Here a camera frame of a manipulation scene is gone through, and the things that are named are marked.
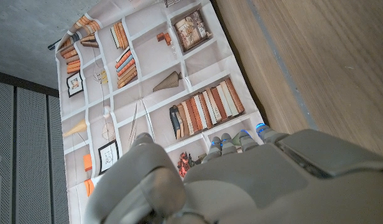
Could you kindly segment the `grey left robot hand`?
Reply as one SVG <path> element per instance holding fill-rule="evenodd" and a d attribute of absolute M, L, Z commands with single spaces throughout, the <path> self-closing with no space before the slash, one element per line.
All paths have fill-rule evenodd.
<path fill-rule="evenodd" d="M 101 178 L 85 223 L 383 223 L 383 157 L 323 132 L 214 137 L 184 177 L 150 134 Z"/>

